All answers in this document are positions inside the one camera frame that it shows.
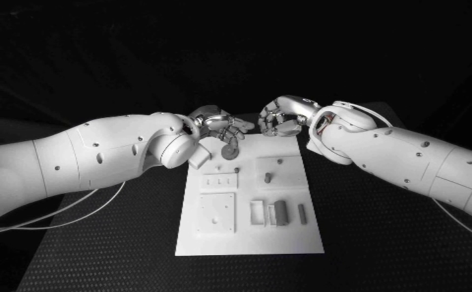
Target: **black table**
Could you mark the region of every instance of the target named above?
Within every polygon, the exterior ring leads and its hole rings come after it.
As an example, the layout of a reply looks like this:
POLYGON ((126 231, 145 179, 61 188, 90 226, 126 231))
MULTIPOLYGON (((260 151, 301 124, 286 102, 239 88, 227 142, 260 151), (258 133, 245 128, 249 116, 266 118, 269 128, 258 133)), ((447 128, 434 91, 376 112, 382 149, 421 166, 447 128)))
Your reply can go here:
MULTIPOLYGON (((364 106, 405 128, 386 103, 364 106)), ((256 113, 239 117, 258 121, 256 113)), ((298 142, 325 254, 177 257, 188 164, 161 166, 96 215, 47 232, 18 290, 470 291, 472 234, 426 196, 311 152, 307 129, 298 142)), ((100 190, 53 224, 84 216, 118 189, 100 190)), ((61 207, 86 194, 68 194, 61 207)))

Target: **black background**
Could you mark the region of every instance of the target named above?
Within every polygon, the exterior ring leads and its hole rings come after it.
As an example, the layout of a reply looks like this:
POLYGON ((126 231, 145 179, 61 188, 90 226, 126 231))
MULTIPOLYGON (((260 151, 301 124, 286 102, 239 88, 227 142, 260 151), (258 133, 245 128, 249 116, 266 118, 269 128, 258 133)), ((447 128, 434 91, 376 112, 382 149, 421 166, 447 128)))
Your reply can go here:
POLYGON ((2 0, 2 117, 68 128, 206 104, 253 113, 292 94, 386 101, 411 130, 472 148, 471 10, 471 0, 2 0))

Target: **white board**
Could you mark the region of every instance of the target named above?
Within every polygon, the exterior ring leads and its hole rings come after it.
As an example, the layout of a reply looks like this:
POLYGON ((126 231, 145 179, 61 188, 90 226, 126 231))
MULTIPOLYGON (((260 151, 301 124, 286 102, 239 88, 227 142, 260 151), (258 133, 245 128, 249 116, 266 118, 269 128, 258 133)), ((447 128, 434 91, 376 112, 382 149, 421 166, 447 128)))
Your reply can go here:
POLYGON ((324 253, 308 187, 266 190, 258 186, 258 159, 301 156, 297 137, 246 135, 236 160, 223 158, 224 143, 219 139, 206 138, 201 144, 211 152, 211 160, 200 170, 190 166, 175 255, 324 253), (234 168, 240 169, 236 189, 234 186, 229 190, 219 186, 210 192, 203 184, 204 175, 233 174, 234 168), (203 233, 197 228, 203 216, 198 211, 201 195, 230 194, 229 192, 234 195, 234 233, 203 233), (288 205, 289 225, 284 227, 272 226, 269 219, 269 205, 278 200, 285 200, 288 205), (265 204, 262 225, 252 224, 252 201, 263 201, 265 204), (299 204, 305 205, 307 225, 301 223, 299 204))

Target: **robotic hand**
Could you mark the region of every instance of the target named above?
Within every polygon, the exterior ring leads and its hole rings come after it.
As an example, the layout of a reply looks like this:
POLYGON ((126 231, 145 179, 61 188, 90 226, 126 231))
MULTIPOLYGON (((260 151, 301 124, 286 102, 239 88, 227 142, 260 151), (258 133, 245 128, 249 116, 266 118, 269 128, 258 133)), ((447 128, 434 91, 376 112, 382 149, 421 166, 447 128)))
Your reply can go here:
POLYGON ((154 166, 185 161, 198 169, 211 154, 200 140, 237 147, 255 124, 217 106, 191 116, 126 115, 89 121, 60 134, 0 145, 0 216, 57 194, 96 190, 139 177, 154 166))
POLYGON ((321 107, 310 99, 281 96, 265 107, 259 125, 265 136, 295 136, 310 126, 308 149, 333 162, 353 162, 374 176, 472 214, 472 151, 431 136, 393 127, 337 101, 321 107))

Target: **white platform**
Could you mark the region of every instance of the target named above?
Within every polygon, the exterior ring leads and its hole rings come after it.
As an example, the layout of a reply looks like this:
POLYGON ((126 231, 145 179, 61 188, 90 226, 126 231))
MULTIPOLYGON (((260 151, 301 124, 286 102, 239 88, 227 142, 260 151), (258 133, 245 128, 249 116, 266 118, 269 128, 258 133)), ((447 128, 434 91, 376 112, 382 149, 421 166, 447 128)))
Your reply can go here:
MULTIPOLYGON (((258 174, 258 158, 272 157, 297 157, 292 161, 298 162, 291 163, 291 166, 281 166, 275 162, 273 172, 279 171, 275 178, 291 177, 286 171, 291 168, 298 168, 298 172, 294 173, 295 181, 307 182, 305 170, 304 175, 301 174, 304 162, 297 137, 281 138, 266 137, 262 134, 246 135, 246 140, 240 141, 240 155, 236 160, 226 160, 221 157, 224 143, 219 139, 206 138, 201 144, 213 153, 213 157, 200 170, 190 166, 175 255, 324 253, 308 187, 297 184, 297 186, 285 188, 278 183, 276 189, 266 189, 268 186, 258 183, 262 179, 258 174), (220 187, 220 185, 214 190, 206 189, 204 175, 232 174, 236 167, 240 168, 237 189, 234 189, 232 181, 227 183, 232 185, 229 189, 220 187), (211 200, 214 196, 210 194, 214 193, 226 194, 229 197, 234 195, 234 230, 232 230, 232 233, 230 229, 224 230, 229 233, 223 233, 224 231, 219 233, 217 227, 220 224, 233 227, 232 222, 229 222, 230 219, 226 217, 227 213, 219 215, 219 211, 230 208, 216 206, 213 213, 207 214, 200 211, 203 206, 201 194, 207 194, 204 200, 211 200), (278 200, 285 200, 288 204, 289 225, 285 227, 271 226, 268 206, 273 205, 278 200), (252 201, 265 202, 265 225, 252 224, 252 201), (305 205, 307 225, 301 224, 299 204, 305 205), (198 231, 203 222, 207 222, 208 225, 206 228, 207 233, 198 231)), ((265 165, 265 170, 271 170, 271 166, 265 165)))

